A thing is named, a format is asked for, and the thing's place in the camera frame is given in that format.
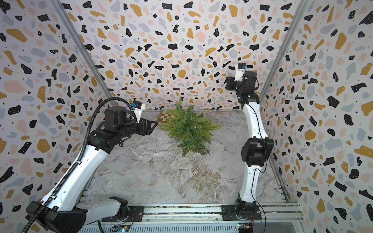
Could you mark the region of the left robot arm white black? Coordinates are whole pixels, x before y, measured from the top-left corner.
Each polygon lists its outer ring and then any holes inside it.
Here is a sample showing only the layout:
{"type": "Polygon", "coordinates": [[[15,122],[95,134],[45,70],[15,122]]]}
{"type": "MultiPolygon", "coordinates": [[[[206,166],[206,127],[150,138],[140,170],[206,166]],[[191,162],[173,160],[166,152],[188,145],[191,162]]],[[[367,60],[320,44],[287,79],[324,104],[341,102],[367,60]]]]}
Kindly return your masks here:
{"type": "Polygon", "coordinates": [[[110,107],[95,130],[91,129],[95,118],[92,117],[77,158],[41,201],[32,201],[26,208],[29,221],[22,230],[24,233],[35,222],[55,233],[77,233],[84,226],[100,223],[104,218],[126,221],[132,217],[127,200],[119,197],[86,205],[78,202],[98,166],[116,145],[123,145],[132,135],[148,136],[158,125],[156,121],[141,117],[144,108],[141,103],[133,103],[129,108],[110,107]]]}

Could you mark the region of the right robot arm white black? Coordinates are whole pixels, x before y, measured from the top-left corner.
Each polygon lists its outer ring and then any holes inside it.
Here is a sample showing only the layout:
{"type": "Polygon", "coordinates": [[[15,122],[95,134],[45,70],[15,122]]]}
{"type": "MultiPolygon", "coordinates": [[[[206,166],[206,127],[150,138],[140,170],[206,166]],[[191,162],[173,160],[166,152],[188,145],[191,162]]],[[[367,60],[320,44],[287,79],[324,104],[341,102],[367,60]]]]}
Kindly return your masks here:
{"type": "Polygon", "coordinates": [[[268,137],[261,119],[259,96],[255,93],[256,73],[240,71],[235,77],[227,77],[225,83],[227,90],[236,92],[248,126],[249,139],[241,149],[241,158],[245,165],[244,178],[234,210],[236,218],[247,220],[254,216],[259,174],[266,170],[274,140],[268,137]]]}

